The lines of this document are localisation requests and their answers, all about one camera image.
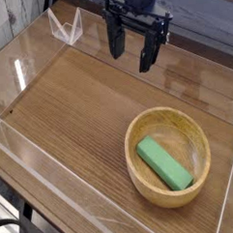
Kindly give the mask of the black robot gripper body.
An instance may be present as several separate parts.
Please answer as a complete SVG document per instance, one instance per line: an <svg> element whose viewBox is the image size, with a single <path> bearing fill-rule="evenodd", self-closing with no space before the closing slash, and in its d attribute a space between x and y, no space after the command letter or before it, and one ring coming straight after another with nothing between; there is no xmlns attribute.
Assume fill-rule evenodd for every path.
<svg viewBox="0 0 233 233"><path fill-rule="evenodd" d="M104 20L106 13L112 13L120 17L124 29L142 35L154 30L159 34L162 44L167 42L172 13L162 8L156 0L104 0L104 5Z"/></svg>

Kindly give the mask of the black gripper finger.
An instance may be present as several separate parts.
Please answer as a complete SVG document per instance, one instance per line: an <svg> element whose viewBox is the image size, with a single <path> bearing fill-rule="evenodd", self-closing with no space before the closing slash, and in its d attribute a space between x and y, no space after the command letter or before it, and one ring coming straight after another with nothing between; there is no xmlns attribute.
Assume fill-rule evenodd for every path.
<svg viewBox="0 0 233 233"><path fill-rule="evenodd" d="M110 54L114 59L118 59L125 51L125 29L120 17L112 13L105 14L105 23Z"/></svg>
<svg viewBox="0 0 233 233"><path fill-rule="evenodd" d="M157 55L160 50L160 36L156 31L149 31L144 38L144 48L140 52L139 71L146 73L151 69L151 66L156 62Z"/></svg>

